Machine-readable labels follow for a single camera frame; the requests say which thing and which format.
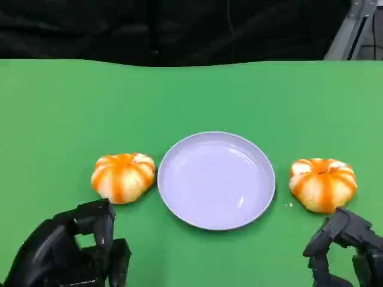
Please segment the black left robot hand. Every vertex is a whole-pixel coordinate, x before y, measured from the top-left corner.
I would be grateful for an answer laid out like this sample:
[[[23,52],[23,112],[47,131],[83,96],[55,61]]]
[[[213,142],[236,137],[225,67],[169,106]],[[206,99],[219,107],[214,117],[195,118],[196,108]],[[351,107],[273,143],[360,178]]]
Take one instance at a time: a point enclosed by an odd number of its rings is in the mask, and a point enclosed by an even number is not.
[[[108,199],[43,221],[20,247],[3,286],[126,286],[131,251],[114,238]]]

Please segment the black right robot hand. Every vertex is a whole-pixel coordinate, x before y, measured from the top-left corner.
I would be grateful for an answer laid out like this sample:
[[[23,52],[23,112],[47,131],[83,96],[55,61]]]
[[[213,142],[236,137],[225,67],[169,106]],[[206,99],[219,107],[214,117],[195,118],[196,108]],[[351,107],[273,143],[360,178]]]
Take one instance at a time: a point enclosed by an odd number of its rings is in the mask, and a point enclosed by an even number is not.
[[[382,237],[372,230],[369,221],[344,207],[337,207],[325,219],[303,251],[309,258],[314,286],[352,286],[329,271],[327,253],[332,243],[356,249],[352,264],[360,286],[382,286]]]

